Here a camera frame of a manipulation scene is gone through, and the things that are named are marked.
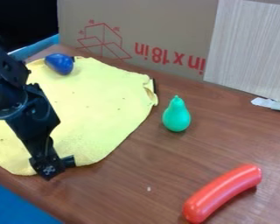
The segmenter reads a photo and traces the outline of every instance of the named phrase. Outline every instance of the blue object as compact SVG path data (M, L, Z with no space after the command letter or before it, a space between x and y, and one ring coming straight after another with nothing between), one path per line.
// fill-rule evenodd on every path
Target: blue object
M57 45L59 43L59 34L53 35L50 38L45 38L40 40L39 42L28 45L23 48L17 49L13 52L10 52L16 60L26 60L27 58L31 57L32 55L45 50L47 47L52 45Z
M163 113L163 125L168 130L180 132L189 127L191 120L191 115L186 108L185 102L177 95L174 96Z
M61 224L16 194L0 186L0 224Z
M59 74L70 74L74 69L74 61L63 53L53 53L45 57L45 63Z

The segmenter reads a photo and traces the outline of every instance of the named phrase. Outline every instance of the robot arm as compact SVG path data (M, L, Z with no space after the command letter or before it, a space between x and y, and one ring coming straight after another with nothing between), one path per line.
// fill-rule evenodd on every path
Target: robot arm
M53 148L50 135L60 119L39 84L26 85L30 72L0 46L0 120L23 142L35 172L49 180L75 167L74 156L61 159Z

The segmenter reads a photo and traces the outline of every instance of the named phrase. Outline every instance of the box diagram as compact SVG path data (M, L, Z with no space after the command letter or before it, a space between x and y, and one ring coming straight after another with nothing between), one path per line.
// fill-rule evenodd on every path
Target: box diagram
M114 60L131 59L130 54L123 50L122 36L114 30L105 23L85 26L84 31L80 31L84 38L77 39L82 45L78 49Z

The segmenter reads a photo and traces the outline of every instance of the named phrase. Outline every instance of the wooden board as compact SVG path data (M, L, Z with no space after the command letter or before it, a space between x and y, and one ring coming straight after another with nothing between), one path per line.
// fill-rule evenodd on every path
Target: wooden board
M90 56L55 45L28 61L50 53ZM156 79L159 105L147 121L100 163L67 169L50 182L0 168L2 185L66 224L187 224L181 210L192 193L252 163L262 168L262 183L204 223L280 224L280 112L252 105L252 94L101 60ZM174 95L192 113L192 124L183 133L172 133L161 123Z
M220 0L205 81L280 101L280 2Z

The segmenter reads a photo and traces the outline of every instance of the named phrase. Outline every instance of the blue toy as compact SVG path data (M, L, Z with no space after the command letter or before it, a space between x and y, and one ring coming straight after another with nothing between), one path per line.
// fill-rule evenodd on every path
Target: blue toy
M74 58L63 53L53 53L45 57L45 64L59 74L70 74L74 69Z

